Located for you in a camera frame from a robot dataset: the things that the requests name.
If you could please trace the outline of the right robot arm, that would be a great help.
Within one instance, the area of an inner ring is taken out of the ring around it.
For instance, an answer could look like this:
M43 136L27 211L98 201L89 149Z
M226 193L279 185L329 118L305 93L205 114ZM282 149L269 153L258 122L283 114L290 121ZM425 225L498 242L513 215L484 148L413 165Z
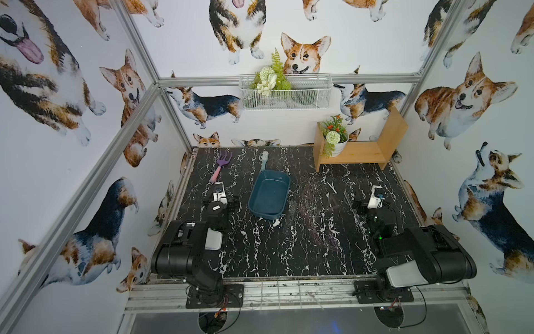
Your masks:
M376 278L378 292L393 292L404 288L436 283L456 284L475 278L477 268L473 258L443 225L406 228L394 233L394 225L383 212L397 215L389 205L370 208L371 202L356 201L352 208L363 214L369 227L370 245L376 257L390 259L410 256L411 260L381 269Z

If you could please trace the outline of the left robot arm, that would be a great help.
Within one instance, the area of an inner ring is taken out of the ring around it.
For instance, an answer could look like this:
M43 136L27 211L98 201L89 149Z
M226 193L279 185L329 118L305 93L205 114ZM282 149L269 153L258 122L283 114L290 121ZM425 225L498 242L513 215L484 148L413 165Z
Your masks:
M154 274L169 278L183 278L202 292L222 290L222 275L204 263L204 252L210 228L228 227L228 214L237 210L237 196L228 203L207 203L199 221L174 220L168 224L151 258Z

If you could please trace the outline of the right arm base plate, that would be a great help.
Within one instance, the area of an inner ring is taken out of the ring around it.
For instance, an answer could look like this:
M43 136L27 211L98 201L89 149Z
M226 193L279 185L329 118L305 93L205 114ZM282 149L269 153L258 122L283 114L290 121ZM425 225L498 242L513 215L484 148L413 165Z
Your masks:
M381 278L375 281L355 281L353 287L353 296L360 304L414 301L413 293L409 288L393 288Z

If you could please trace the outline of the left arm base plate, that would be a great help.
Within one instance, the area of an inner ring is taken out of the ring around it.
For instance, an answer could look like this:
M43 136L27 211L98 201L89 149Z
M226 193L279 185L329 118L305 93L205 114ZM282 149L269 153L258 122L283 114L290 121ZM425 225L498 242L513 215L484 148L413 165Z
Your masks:
M190 286L186 291L186 309L240 308L243 305L242 284L222 285L215 290Z

